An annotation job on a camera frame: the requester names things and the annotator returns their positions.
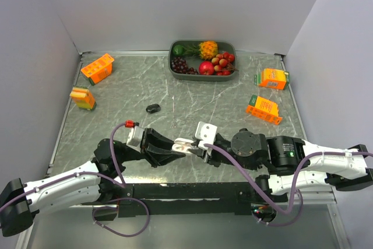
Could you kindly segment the black charging case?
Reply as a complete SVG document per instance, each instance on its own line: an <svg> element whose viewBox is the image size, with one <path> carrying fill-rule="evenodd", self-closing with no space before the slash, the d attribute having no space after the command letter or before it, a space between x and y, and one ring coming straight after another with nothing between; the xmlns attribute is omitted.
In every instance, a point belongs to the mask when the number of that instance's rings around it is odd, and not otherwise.
<svg viewBox="0 0 373 249"><path fill-rule="evenodd" d="M146 112L148 114L154 114L161 110L161 106L159 104L151 104L146 107Z"/></svg>

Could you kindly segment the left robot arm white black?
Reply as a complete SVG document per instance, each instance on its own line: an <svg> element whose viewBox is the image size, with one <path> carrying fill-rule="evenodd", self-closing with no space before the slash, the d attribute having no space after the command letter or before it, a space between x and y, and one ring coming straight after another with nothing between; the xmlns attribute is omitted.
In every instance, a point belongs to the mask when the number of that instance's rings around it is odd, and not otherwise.
<svg viewBox="0 0 373 249"><path fill-rule="evenodd" d="M17 235L33 225L38 213L47 214L70 206L114 199L118 187L125 188L123 163L145 160L152 167L165 166L186 156L192 141L170 140L151 128L131 128L125 143L103 139L88 162L57 176L23 183L7 183L1 192L1 232Z"/></svg>

